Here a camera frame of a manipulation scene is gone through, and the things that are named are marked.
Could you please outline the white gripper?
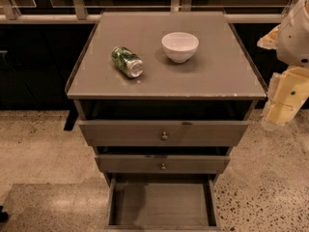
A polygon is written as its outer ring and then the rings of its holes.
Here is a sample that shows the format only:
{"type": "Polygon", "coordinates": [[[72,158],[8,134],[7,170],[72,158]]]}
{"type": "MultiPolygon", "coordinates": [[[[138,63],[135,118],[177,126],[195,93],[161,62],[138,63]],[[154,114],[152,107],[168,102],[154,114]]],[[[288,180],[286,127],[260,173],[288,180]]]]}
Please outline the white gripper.
{"type": "Polygon", "coordinates": [[[293,65],[275,72],[269,82],[261,125],[275,131],[292,121],[309,98],[309,0],[298,0],[280,26],[261,37],[257,46],[277,49],[277,58],[293,65]]]}

